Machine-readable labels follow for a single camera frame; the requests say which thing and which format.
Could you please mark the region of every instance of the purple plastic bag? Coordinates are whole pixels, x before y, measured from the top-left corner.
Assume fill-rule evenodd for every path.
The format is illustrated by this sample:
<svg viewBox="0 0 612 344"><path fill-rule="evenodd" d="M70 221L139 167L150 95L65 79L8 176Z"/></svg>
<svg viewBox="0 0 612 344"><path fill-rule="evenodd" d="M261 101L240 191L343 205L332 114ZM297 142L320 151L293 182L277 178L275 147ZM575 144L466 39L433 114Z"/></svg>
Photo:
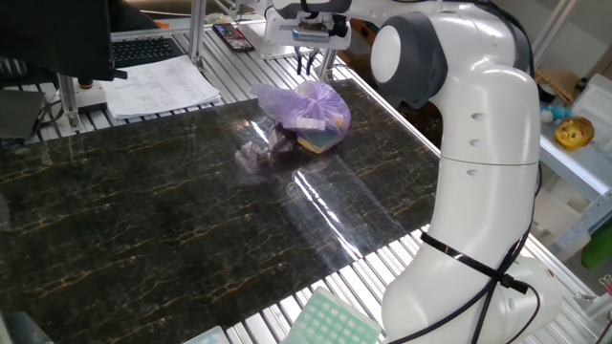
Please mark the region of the purple plastic bag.
<svg viewBox="0 0 612 344"><path fill-rule="evenodd" d="M294 91L257 84L251 93L259 106L285 129L295 131L297 141L322 153L344 139L351 113L342 97L330 85L304 81Z"/></svg>

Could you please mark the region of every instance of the yellow object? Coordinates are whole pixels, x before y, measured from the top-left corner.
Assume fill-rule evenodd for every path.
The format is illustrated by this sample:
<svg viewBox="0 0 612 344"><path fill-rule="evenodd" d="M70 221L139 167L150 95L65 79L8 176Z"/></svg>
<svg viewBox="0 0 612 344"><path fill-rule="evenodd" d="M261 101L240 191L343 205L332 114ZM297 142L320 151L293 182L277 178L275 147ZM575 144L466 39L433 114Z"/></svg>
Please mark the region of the yellow object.
<svg viewBox="0 0 612 344"><path fill-rule="evenodd" d="M345 128L344 128L344 120L342 120L342 118L336 118L336 119L334 120L334 122L336 123L336 125L338 126L338 128L345 129Z"/></svg>
<svg viewBox="0 0 612 344"><path fill-rule="evenodd" d="M317 154L320 154L323 151L322 148L314 147L312 144L310 144L309 141L307 141L306 139L302 137L297 138L297 143L303 145L304 148L308 149L309 151L315 152Z"/></svg>
<svg viewBox="0 0 612 344"><path fill-rule="evenodd" d="M581 117L568 118L561 122L555 130L555 140L568 151L591 143L594 136L593 124L588 119Z"/></svg>

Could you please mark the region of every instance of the black marble surface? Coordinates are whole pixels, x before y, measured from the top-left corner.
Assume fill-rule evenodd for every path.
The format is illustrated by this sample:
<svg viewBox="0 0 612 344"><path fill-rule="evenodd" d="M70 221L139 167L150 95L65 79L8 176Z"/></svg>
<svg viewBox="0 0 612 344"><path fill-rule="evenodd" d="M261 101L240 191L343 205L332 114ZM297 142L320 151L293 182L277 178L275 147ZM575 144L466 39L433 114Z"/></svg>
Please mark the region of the black marble surface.
<svg viewBox="0 0 612 344"><path fill-rule="evenodd" d="M436 156L353 82L335 150L234 161L248 101L0 151L0 310L56 342L181 343L428 223Z"/></svg>

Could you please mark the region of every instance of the keyboard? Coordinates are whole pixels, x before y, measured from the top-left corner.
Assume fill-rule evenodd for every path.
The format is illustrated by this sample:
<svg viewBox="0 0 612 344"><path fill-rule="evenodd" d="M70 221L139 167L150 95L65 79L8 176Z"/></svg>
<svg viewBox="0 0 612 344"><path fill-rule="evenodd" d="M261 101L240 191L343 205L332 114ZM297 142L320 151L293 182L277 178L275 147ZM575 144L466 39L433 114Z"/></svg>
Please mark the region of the keyboard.
<svg viewBox="0 0 612 344"><path fill-rule="evenodd" d="M113 42L115 68L159 62L184 54L171 38Z"/></svg>

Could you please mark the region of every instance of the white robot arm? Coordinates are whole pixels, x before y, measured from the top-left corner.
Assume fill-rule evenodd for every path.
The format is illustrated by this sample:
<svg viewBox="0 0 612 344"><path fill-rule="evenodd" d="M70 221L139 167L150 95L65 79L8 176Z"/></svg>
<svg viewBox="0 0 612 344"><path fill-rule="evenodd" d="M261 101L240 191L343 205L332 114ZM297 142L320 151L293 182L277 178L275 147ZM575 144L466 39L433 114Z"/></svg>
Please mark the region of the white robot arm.
<svg viewBox="0 0 612 344"><path fill-rule="evenodd" d="M266 37L275 44L345 49L350 37L338 35L340 21L377 24L371 62L381 88L417 108L430 100L443 116L433 218L384 295L387 342L506 343L554 320L558 281L518 256L539 160L539 104L524 72L531 50L523 32L470 2L272 4Z"/></svg>

